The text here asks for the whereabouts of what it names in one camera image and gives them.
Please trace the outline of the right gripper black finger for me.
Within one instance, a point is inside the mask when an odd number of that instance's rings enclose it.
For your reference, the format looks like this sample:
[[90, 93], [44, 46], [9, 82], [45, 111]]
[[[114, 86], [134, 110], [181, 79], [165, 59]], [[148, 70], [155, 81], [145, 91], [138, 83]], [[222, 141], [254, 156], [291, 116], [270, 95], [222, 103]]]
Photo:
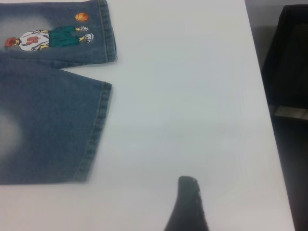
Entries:
[[165, 230], [209, 231], [200, 188], [195, 178], [179, 177], [177, 199]]

